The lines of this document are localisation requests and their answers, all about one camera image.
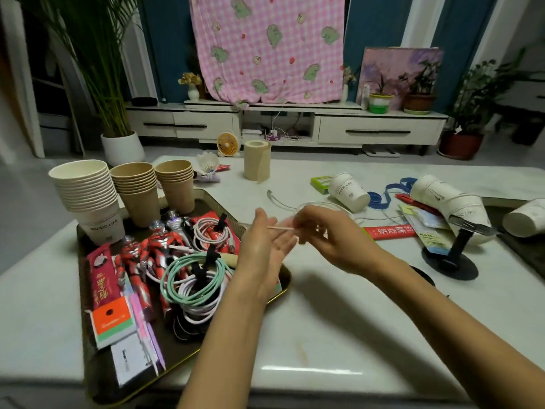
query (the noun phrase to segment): hand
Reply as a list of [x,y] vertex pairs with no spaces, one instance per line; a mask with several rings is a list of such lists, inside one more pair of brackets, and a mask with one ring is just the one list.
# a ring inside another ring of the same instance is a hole
[[[255,210],[252,226],[246,230],[240,242],[240,253],[236,265],[236,276],[245,286],[250,285],[256,290],[263,301],[267,301],[276,286],[278,273],[286,255],[297,243],[293,231],[267,229],[267,226],[276,225],[278,220],[267,218],[261,208]],[[283,220],[279,226],[291,227],[292,218]]]
[[308,205],[296,214],[293,227],[300,244],[308,241],[326,260],[348,273],[367,277],[384,261],[395,258],[344,212]]

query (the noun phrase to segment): red packet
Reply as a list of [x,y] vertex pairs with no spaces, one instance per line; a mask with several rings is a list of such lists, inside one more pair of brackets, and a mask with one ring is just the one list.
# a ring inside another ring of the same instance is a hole
[[410,224],[387,225],[385,227],[364,227],[364,230],[375,241],[381,239],[416,237],[416,232],[412,229]]
[[91,272],[91,289],[93,290],[93,310],[121,297],[117,285],[116,269],[113,265],[110,244],[106,243],[87,256]]
[[[220,218],[218,217],[218,215],[214,212],[214,211],[210,211],[206,214],[204,214],[203,216],[196,216],[194,218],[191,218],[194,222],[197,222],[198,220],[200,220],[201,218],[215,218],[217,220],[219,220]],[[233,239],[235,240],[235,252],[233,254],[236,254],[238,255],[239,253],[239,250],[240,250],[240,240],[239,238],[235,235],[235,232],[233,231],[233,228],[229,225],[229,223],[227,223],[227,226],[229,227],[229,229],[231,230],[231,234],[233,234]],[[204,236],[207,237],[207,238],[212,238],[214,239],[214,235],[216,234],[216,231],[213,230],[213,227],[210,227],[208,228],[206,231],[203,232]],[[201,243],[201,246],[203,248],[203,250],[208,250],[208,247],[209,247],[210,244],[208,243]],[[220,253],[229,253],[229,241],[226,242],[223,247],[219,250]]]

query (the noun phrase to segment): pink blanket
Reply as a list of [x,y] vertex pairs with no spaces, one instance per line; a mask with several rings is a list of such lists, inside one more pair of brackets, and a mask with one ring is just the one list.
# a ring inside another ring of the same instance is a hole
[[191,18],[216,100],[245,107],[341,98],[344,0],[191,0]]

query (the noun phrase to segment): floor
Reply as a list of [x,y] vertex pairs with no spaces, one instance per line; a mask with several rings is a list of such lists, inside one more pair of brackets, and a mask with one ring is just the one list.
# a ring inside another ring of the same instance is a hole
[[[198,146],[145,146],[146,160],[161,155],[195,156],[202,152]],[[284,151],[273,148],[272,157],[292,160],[361,161],[398,164],[472,164],[488,166],[531,166],[545,168],[545,135],[533,147],[513,144],[501,133],[490,134],[473,161],[454,161],[439,156],[434,148],[427,155],[403,153],[399,158],[371,158],[364,154],[332,149]],[[100,154],[88,157],[101,158]],[[0,274],[19,261],[26,253],[42,244],[72,220],[58,199],[47,172],[71,159],[26,159],[0,166]]]

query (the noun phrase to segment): orange fan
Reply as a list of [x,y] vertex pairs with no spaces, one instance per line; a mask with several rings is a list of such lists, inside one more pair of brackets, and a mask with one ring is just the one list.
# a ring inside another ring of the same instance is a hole
[[239,157],[240,144],[231,132],[222,133],[217,139],[217,156]]

